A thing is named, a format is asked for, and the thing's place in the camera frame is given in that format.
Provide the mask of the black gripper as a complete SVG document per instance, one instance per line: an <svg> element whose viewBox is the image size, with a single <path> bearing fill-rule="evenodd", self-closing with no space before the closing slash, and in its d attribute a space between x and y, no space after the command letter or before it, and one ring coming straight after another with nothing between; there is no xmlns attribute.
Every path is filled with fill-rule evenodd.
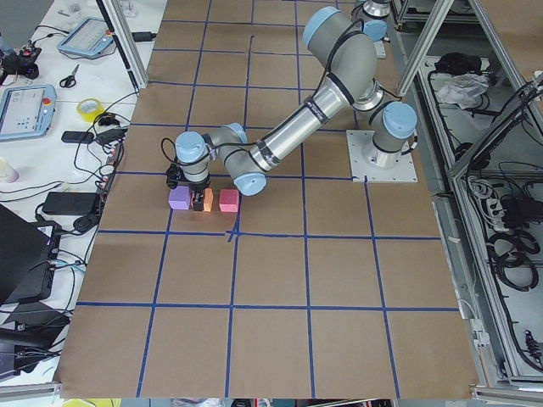
<svg viewBox="0 0 543 407"><path fill-rule="evenodd" d="M202 181L187 181L189 189L192 192L192 206L194 210L204 209L204 191L210 186L210 178L206 177Z"/></svg>

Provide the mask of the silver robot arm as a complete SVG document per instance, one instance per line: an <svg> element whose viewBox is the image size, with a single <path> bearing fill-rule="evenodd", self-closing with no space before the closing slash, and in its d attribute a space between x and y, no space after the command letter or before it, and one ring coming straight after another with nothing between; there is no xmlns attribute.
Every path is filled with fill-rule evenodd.
<svg viewBox="0 0 543 407"><path fill-rule="evenodd" d="M345 108L369 114L374 134L362 149L366 162L383 170L393 167L395 160L409 152L404 145L416 129L417 114L407 103L384 98L375 79L374 42L362 26L335 7L317 10L303 32L304 44L323 67L317 89L255 142L248 141L239 123L204 134L183 132L175 140L176 157L166 171L167 186L187 186L191 208L203 210L210 186L209 163L218 160L238 191L254 196L266 187L268 171Z"/></svg>
<svg viewBox="0 0 543 407"><path fill-rule="evenodd" d="M390 0L364 0L355 1L351 10L351 20L361 21L361 30L373 42L386 37L386 19L390 13Z"/></svg>

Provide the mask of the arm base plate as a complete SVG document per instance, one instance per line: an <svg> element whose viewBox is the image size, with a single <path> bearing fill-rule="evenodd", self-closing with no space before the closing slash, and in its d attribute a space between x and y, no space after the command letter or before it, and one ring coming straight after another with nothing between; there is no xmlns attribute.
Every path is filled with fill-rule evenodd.
<svg viewBox="0 0 543 407"><path fill-rule="evenodd" d="M416 183L412 154L384 153L373 144L374 131L348 130L350 171L353 182Z"/></svg>
<svg viewBox="0 0 543 407"><path fill-rule="evenodd" d="M376 41L373 43L378 59L386 58L386 50L383 41Z"/></svg>

